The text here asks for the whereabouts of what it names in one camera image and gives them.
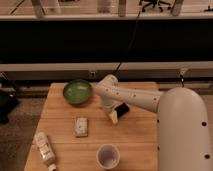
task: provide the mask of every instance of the white cup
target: white cup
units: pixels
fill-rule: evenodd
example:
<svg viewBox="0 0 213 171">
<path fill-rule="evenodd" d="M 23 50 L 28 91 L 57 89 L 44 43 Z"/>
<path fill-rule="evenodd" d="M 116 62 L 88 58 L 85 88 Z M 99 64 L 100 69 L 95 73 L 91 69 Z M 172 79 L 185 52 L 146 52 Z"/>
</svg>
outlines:
<svg viewBox="0 0 213 171">
<path fill-rule="evenodd" d="M 113 169 L 120 161 L 120 153 L 116 146 L 103 144 L 96 154 L 97 162 L 103 169 Z"/>
</svg>

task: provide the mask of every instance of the wooden table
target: wooden table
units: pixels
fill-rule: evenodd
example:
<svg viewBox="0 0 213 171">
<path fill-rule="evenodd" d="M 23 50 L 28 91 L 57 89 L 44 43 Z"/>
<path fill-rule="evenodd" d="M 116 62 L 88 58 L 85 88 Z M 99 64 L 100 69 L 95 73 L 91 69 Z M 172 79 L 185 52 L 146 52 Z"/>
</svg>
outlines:
<svg viewBox="0 0 213 171">
<path fill-rule="evenodd" d="M 36 132 L 44 131 L 55 151 L 58 171 L 101 171 L 96 151 L 101 144 L 114 144 L 121 155 L 116 171 L 157 171 L 156 114 L 131 106 L 130 111 L 113 125 L 101 109 L 100 97 L 79 106 L 68 104 L 62 95 L 65 83 L 50 87 Z M 155 83 L 119 83 L 120 87 L 156 90 Z M 89 119 L 89 135 L 75 138 L 74 119 Z M 47 171 L 32 144 L 25 171 Z"/>
</svg>

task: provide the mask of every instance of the green bowl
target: green bowl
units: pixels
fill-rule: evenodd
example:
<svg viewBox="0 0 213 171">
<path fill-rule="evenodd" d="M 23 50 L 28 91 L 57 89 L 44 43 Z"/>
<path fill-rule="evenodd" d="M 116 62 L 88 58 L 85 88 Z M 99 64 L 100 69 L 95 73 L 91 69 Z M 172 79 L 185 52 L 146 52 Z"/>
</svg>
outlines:
<svg viewBox="0 0 213 171">
<path fill-rule="evenodd" d="M 82 104 L 90 98 L 92 92 L 89 82 L 77 79 L 70 81 L 64 87 L 63 96 L 70 104 Z"/>
</svg>

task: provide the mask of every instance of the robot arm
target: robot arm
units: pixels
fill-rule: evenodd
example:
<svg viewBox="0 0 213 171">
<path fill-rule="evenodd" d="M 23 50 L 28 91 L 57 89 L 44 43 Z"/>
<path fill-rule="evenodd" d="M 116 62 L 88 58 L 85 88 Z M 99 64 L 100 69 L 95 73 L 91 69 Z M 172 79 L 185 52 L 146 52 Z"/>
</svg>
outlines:
<svg viewBox="0 0 213 171">
<path fill-rule="evenodd" d="M 113 75 L 95 87 L 105 109 L 121 100 L 156 112 L 158 119 L 158 171 L 212 171 L 212 155 L 205 104 L 194 91 L 174 88 L 167 92 L 118 87 Z"/>
<path fill-rule="evenodd" d="M 163 92 L 146 91 L 118 87 L 117 78 L 113 75 L 106 76 L 95 87 L 95 92 L 101 96 L 103 107 L 110 109 L 114 108 L 114 103 L 110 99 L 124 101 L 125 103 L 133 104 L 143 109 L 157 112 L 157 106 L 160 96 Z"/>
</svg>

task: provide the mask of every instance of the black cable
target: black cable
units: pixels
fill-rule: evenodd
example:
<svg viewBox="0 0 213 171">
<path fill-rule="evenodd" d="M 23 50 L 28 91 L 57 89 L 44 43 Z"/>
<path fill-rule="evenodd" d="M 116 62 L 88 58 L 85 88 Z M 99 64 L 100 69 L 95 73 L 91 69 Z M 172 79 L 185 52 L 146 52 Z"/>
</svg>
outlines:
<svg viewBox="0 0 213 171">
<path fill-rule="evenodd" d="M 184 77 L 182 74 L 180 75 L 180 81 L 181 81 L 182 87 L 184 87 Z"/>
<path fill-rule="evenodd" d="M 21 5 L 24 3 L 24 1 L 25 1 L 25 0 L 20 1 L 20 2 L 15 6 L 15 8 L 10 12 L 10 15 L 13 14 L 13 13 L 18 9 L 18 7 L 21 6 Z"/>
<path fill-rule="evenodd" d="M 132 49 L 132 46 L 133 46 L 133 44 L 134 44 L 134 42 L 135 42 L 135 37 L 136 37 L 136 33 L 137 33 L 137 27 L 138 27 L 138 21 L 139 21 L 139 19 L 140 19 L 140 14 L 141 14 L 141 10 L 139 10 L 138 15 L 137 15 L 137 18 L 136 18 L 136 20 L 135 20 L 135 27 L 134 27 L 134 30 L 133 30 L 133 33 L 132 33 L 132 39 L 131 39 L 131 41 L 129 42 L 128 47 L 127 47 L 127 49 L 126 49 L 126 51 L 125 51 L 125 53 L 124 53 L 124 55 L 123 55 L 121 61 L 119 62 L 118 66 L 117 66 L 116 69 L 112 72 L 113 75 L 116 74 L 116 73 L 118 72 L 119 68 L 121 67 L 121 65 L 122 65 L 122 63 L 123 63 L 123 60 L 126 58 L 126 56 L 128 55 L 128 53 L 129 53 L 130 50 Z"/>
</svg>

